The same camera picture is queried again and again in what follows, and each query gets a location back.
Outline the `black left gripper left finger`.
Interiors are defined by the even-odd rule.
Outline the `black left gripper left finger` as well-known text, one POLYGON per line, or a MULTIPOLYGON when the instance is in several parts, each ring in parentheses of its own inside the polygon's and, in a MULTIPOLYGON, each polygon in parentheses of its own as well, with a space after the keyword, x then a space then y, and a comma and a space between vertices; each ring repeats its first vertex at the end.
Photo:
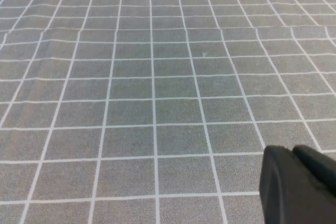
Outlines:
POLYGON ((335 223, 335 195, 283 146, 264 150, 259 195, 265 223, 335 223))

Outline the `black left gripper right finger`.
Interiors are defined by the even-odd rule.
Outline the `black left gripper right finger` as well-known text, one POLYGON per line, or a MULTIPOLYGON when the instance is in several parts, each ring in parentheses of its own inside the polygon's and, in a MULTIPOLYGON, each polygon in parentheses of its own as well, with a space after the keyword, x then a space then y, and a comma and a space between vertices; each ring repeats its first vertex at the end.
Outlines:
POLYGON ((335 160, 306 145, 296 145, 292 152, 308 171, 335 195, 335 160))

